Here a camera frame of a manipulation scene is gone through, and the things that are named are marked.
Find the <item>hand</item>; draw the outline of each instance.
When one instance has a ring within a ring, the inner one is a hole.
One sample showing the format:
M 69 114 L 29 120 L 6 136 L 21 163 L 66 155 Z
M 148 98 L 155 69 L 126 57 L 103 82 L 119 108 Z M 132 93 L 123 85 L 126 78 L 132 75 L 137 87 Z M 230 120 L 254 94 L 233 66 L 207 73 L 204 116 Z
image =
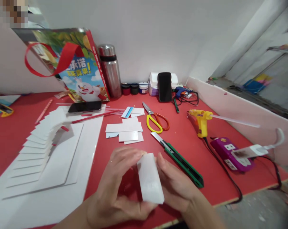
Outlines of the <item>hand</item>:
M 145 220 L 157 204 L 136 202 L 126 196 L 118 197 L 122 176 L 146 152 L 130 147 L 113 151 L 99 186 L 88 203 L 87 221 L 92 228 L 104 228 L 132 219 Z
M 204 197 L 193 182 L 177 167 L 169 163 L 159 153 L 157 168 L 165 198 L 165 203 L 180 212 L 186 212 L 192 200 Z

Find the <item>black jar lid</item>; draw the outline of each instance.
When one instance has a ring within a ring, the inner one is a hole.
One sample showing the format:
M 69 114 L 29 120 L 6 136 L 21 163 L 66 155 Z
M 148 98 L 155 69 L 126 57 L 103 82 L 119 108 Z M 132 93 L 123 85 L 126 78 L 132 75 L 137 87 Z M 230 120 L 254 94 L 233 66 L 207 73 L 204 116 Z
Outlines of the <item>black jar lid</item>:
M 130 88 L 130 85 L 122 84 L 122 88 L 123 88 L 123 89 L 128 89 L 128 88 Z
M 138 84 L 138 83 L 132 83 L 132 84 L 131 84 L 131 87 L 132 87 L 132 88 L 139 88 L 139 84 Z

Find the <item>black cable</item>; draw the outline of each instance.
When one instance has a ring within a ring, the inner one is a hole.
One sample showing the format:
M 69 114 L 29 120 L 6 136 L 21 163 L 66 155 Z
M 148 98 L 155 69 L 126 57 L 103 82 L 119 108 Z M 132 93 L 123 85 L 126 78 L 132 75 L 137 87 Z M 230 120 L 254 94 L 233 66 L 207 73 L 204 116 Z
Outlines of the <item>black cable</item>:
M 260 156 L 260 157 L 263 157 L 263 158 L 266 158 L 267 160 L 271 161 L 274 165 L 274 168 L 275 168 L 275 173 L 276 173 L 276 176 L 277 176 L 277 179 L 278 179 L 278 186 L 277 187 L 274 187 L 274 188 L 269 188 L 270 190 L 278 190 L 278 189 L 281 189 L 282 187 L 282 181 L 281 181 L 281 176 L 280 176 L 280 172 L 278 170 L 278 166 L 277 164 L 272 161 L 270 158 L 268 157 L 265 157 L 265 156 Z
M 238 185 L 234 182 L 234 180 L 232 179 L 232 177 L 230 176 L 229 172 L 227 171 L 226 167 L 223 165 L 223 163 L 221 162 L 221 160 L 215 155 L 215 153 L 213 152 L 213 150 L 210 148 L 210 145 L 208 143 L 208 140 L 206 137 L 203 138 L 208 149 L 210 150 L 210 152 L 212 153 L 212 155 L 216 158 L 216 160 L 218 161 L 218 163 L 221 165 L 221 167 L 224 169 L 224 171 L 226 172 L 227 176 L 229 177 L 229 179 L 231 180 L 231 182 L 234 184 L 234 186 L 236 187 L 236 189 L 238 190 L 238 194 L 239 194 L 239 198 L 236 201 L 231 202 L 230 204 L 237 204 L 239 202 L 242 201 L 243 199 L 243 193 L 240 190 L 240 188 L 238 187 Z
M 186 95 L 184 95 L 184 96 L 187 96 L 187 95 L 189 95 L 189 94 L 191 94 L 191 93 L 195 93 L 196 94 L 196 96 L 197 96 L 197 99 L 196 100 L 186 100 L 183 96 L 181 96 L 180 98 L 176 98 L 176 100 L 178 100 L 180 103 L 178 104 L 177 103 L 177 106 L 180 106 L 183 102 L 188 102 L 188 103 L 190 103 L 190 104 L 192 104 L 192 105 L 194 105 L 194 106 L 197 106 L 198 105 L 198 103 L 199 103 L 199 97 L 198 97 L 198 93 L 197 92 L 195 92 L 195 91 L 191 91 L 191 92 L 189 92 L 188 94 L 186 94 Z

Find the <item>stainless steel thermos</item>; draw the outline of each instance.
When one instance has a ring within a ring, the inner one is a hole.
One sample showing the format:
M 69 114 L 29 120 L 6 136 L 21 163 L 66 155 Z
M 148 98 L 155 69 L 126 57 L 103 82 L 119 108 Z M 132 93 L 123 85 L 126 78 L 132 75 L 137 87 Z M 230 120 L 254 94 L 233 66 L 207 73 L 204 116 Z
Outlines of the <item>stainless steel thermos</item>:
M 99 45 L 98 50 L 110 97 L 119 98 L 122 96 L 122 88 L 119 63 L 116 59 L 114 46 L 107 44 Z

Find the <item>red scissors handle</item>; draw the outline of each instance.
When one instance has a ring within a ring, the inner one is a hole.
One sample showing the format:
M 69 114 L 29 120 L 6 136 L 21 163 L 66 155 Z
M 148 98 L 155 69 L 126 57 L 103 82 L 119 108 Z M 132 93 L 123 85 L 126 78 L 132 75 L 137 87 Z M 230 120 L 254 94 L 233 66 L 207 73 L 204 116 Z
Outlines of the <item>red scissors handle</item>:
M 169 123 L 169 121 L 167 120 L 167 118 L 165 118 L 163 115 L 161 115 L 161 114 L 159 114 L 159 113 L 153 113 L 153 115 L 155 116 L 157 123 L 159 123 L 159 125 L 162 127 L 162 129 L 163 129 L 164 131 L 168 131 L 169 128 L 170 128 L 170 123 Z M 163 119 L 166 121 L 166 123 L 167 123 L 167 127 L 166 127 L 166 128 L 165 128 L 164 126 L 162 126 L 162 124 L 161 124 L 160 119 L 158 118 L 158 116 L 159 116 L 160 118 L 163 118 Z

